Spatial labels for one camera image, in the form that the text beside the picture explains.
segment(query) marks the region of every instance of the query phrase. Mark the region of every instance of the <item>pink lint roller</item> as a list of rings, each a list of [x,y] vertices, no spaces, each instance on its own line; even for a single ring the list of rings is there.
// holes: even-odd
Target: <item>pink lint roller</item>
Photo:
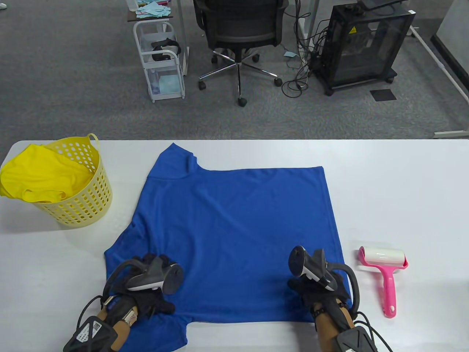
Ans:
[[[408,267],[404,252],[398,249],[360,247],[358,259],[366,267],[377,268],[383,274],[383,311],[387,318],[394,318],[397,313],[397,305],[393,273],[397,269],[403,270]]]

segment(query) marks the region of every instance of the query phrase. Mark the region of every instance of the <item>gloved hand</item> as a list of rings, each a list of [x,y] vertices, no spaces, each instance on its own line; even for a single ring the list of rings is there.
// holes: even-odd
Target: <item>gloved hand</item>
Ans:
[[[343,303],[346,303],[347,300],[350,299],[350,295],[345,289],[342,275],[337,274],[334,271],[332,271],[331,274],[337,282],[336,291],[327,290],[316,281],[308,279],[306,275],[302,275],[297,279],[290,279],[288,281],[288,286],[300,295],[303,304],[308,307],[311,312],[315,303],[325,305],[326,301],[335,302],[336,298],[340,299]]]
[[[147,254],[143,259],[139,257],[134,257],[134,259],[141,261],[145,265],[149,265],[153,259],[156,257],[154,254]],[[174,264],[171,260],[165,256],[159,256],[163,260],[163,268]],[[154,314],[163,313],[163,314],[173,314],[176,310],[174,304],[165,301],[163,297],[163,291],[158,290],[143,290],[143,291],[129,291],[126,288],[127,281],[141,274],[141,271],[137,268],[132,267],[121,280],[118,280],[111,288],[111,292],[114,295],[124,296],[131,298],[135,301],[135,304],[138,308],[138,318],[140,320],[144,317],[151,318]]]

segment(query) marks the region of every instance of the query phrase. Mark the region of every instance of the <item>barcode label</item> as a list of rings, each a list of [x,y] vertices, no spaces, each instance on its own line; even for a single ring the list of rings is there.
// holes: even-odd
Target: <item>barcode label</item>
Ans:
[[[99,329],[101,329],[103,325],[95,321],[93,323],[93,332],[91,333],[91,338],[95,337],[96,334],[98,333]],[[88,341],[88,335],[90,333],[90,324],[86,324],[82,331],[77,335],[76,339],[80,342],[86,342]]]

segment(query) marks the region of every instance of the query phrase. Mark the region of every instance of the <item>floor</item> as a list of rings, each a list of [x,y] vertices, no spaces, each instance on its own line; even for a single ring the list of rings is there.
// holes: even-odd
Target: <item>floor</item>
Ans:
[[[415,25],[429,38],[450,1],[411,0]],[[375,83],[328,98],[315,79],[300,98],[273,81],[242,75],[246,107],[236,103],[235,72],[207,80],[211,52],[183,0],[190,44],[186,99],[153,104],[136,53],[124,0],[15,0],[0,12],[0,161],[24,139],[96,133],[102,139],[429,138],[469,125],[469,107],[414,38],[407,38],[392,85]],[[287,12],[293,13],[290,6]],[[294,48],[293,20],[284,18],[283,45]],[[266,47],[258,65],[283,80],[295,73],[285,50]],[[375,102],[370,90],[391,88],[395,101]]]

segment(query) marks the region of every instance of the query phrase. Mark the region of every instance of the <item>white cart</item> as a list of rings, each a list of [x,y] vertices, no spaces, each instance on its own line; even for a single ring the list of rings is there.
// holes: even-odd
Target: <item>white cart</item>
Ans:
[[[184,78],[177,52],[154,50],[151,46],[152,43],[167,38],[177,41],[173,26],[167,19],[140,21],[134,25],[134,37],[151,100],[184,99]],[[171,59],[155,61],[152,57],[155,54],[168,55]]]

